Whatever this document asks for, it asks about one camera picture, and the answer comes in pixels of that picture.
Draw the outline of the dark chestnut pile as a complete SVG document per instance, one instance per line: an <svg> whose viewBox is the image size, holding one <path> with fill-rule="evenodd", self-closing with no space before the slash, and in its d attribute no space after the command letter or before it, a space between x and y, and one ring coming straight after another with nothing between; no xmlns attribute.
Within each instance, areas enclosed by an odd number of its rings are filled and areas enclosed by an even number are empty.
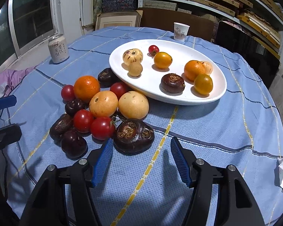
<svg viewBox="0 0 283 226"><path fill-rule="evenodd" d="M51 126L49 132L50 137L54 141L60 140L63 134L69 129L71 129L72 126L73 126L73 118L70 115L64 113Z"/></svg>

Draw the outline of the dark purple plum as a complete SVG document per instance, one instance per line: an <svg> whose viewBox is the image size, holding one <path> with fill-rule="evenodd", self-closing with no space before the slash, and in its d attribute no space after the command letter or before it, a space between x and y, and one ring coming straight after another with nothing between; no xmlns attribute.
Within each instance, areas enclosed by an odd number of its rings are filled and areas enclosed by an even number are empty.
<svg viewBox="0 0 283 226"><path fill-rule="evenodd" d="M87 151L87 142L75 130L65 132L60 142L61 149L71 159L82 157Z"/></svg>
<svg viewBox="0 0 283 226"><path fill-rule="evenodd" d="M80 99L73 99L65 104L65 112L71 117L83 109L86 109L86 103Z"/></svg>

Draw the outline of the dark purple plum front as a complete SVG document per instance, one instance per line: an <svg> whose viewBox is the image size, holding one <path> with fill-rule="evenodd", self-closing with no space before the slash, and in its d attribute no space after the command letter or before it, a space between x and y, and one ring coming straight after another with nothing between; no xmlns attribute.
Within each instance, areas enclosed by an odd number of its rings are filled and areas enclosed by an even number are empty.
<svg viewBox="0 0 283 226"><path fill-rule="evenodd" d="M71 159L82 157L87 151L87 142L75 130L65 132L60 142L61 149Z"/></svg>

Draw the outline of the red tomato pile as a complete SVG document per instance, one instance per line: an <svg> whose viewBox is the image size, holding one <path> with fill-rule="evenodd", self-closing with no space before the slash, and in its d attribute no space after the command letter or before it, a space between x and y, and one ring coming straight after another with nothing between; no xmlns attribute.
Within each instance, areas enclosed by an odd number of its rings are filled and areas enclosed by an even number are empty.
<svg viewBox="0 0 283 226"><path fill-rule="evenodd" d="M78 132L89 133L94 120L90 111L79 110L73 117L73 126Z"/></svg>

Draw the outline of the red tomato with stem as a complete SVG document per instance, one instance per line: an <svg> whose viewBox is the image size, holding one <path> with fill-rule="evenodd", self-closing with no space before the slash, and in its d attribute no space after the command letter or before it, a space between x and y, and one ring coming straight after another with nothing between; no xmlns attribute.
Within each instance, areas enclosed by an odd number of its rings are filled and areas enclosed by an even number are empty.
<svg viewBox="0 0 283 226"><path fill-rule="evenodd" d="M113 137L115 125L110 117L98 117L91 124L90 132L93 138L97 140L105 140Z"/></svg>

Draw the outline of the orange-yellow round fruit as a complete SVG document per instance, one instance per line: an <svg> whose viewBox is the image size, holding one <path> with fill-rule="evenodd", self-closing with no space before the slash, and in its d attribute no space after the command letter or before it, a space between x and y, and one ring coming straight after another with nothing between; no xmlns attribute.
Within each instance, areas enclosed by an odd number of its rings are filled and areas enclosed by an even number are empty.
<svg viewBox="0 0 283 226"><path fill-rule="evenodd" d="M94 117L112 116L118 108L119 100L112 91L100 91L89 102L89 111Z"/></svg>

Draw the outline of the large dark water chestnut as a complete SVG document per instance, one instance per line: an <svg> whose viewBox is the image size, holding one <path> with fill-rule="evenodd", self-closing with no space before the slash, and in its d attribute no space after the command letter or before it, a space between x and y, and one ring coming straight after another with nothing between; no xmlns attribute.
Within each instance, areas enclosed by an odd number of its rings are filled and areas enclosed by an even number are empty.
<svg viewBox="0 0 283 226"><path fill-rule="evenodd" d="M155 139L153 129L140 119L123 121L113 136L114 147L123 155L133 156L148 150Z"/></svg>

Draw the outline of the pale yellow round fruit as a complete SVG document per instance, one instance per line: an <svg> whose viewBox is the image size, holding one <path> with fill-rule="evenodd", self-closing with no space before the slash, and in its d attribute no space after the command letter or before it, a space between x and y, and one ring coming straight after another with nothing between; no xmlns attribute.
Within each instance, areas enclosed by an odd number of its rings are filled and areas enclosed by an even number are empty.
<svg viewBox="0 0 283 226"><path fill-rule="evenodd" d="M137 91L129 91L119 99L119 111L127 119L143 119L149 112L148 99Z"/></svg>

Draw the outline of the small tan longan fruit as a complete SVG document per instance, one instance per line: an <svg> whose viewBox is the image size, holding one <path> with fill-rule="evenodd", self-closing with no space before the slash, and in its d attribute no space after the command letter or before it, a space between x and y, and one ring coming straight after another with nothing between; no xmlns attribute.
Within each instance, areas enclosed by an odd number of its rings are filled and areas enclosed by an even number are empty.
<svg viewBox="0 0 283 226"><path fill-rule="evenodd" d="M142 70L143 67L138 62L133 62L128 66L129 75L133 77L139 77L141 75Z"/></svg>

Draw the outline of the small orange citrus fruit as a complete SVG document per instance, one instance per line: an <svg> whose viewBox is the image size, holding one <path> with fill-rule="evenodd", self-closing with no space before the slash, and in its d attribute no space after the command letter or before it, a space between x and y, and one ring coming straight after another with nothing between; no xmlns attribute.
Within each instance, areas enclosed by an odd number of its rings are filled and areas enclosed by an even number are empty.
<svg viewBox="0 0 283 226"><path fill-rule="evenodd" d="M165 52L158 52L154 56L154 65L159 69L168 68L172 62L173 58Z"/></svg>

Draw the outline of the blue checked tablecloth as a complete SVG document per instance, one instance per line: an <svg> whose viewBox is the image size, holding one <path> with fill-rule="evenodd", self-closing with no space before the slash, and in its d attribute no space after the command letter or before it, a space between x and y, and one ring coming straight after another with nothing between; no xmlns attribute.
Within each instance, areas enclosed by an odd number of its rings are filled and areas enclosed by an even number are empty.
<svg viewBox="0 0 283 226"><path fill-rule="evenodd" d="M51 164L66 167L73 160L48 134L65 112L61 87L78 77L97 76L109 65L118 46L140 39L172 40L171 32L147 27L110 27L70 44L61 64L45 60L24 77L13 94L14 107L0 112L0 127L19 124L22 137L0 152L0 184L20 216L30 193ZM154 129L152 146L136 156L113 152L103 181L91 191L102 225L181 225L192 190L181 181L170 141L212 166L235 165L249 186L266 225L283 213L278 161L283 157L283 125L261 78L239 55L201 38L185 45L212 59L227 80L220 100L201 106L175 106L151 99L145 122Z"/></svg>

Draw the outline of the yellow-orange citrus on plate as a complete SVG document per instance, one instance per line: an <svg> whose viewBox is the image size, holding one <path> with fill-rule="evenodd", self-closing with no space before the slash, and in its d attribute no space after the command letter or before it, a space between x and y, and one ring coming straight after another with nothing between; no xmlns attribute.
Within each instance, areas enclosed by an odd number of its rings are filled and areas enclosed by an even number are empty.
<svg viewBox="0 0 283 226"><path fill-rule="evenodd" d="M194 80L195 90L202 95L208 95L213 90L213 80L209 75L199 74Z"/></svg>

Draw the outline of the pale yellow striped melon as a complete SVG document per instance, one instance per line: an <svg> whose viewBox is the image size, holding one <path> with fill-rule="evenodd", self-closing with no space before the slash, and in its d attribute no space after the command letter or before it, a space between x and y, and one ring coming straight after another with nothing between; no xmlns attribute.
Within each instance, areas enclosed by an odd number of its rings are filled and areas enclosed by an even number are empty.
<svg viewBox="0 0 283 226"><path fill-rule="evenodd" d="M143 53L138 48L126 50L123 53L123 62L128 66L133 62L141 63L142 60L143 60Z"/></svg>

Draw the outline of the large orange mandarin on plate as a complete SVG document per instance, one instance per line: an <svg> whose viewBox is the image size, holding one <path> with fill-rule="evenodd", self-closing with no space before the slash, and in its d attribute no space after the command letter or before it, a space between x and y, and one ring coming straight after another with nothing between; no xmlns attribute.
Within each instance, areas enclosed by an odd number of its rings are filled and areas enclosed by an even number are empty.
<svg viewBox="0 0 283 226"><path fill-rule="evenodd" d="M194 82L196 77L200 74L205 74L205 67L198 60L190 60L184 66L184 75L185 77Z"/></svg>

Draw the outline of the black chair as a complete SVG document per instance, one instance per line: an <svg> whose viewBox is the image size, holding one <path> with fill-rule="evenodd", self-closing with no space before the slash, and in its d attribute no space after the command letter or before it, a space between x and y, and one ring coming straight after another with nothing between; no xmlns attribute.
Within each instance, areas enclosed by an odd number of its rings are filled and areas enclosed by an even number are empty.
<svg viewBox="0 0 283 226"><path fill-rule="evenodd" d="M218 23L215 44L241 55L269 88L276 76L280 61L259 42L225 21Z"/></svg>

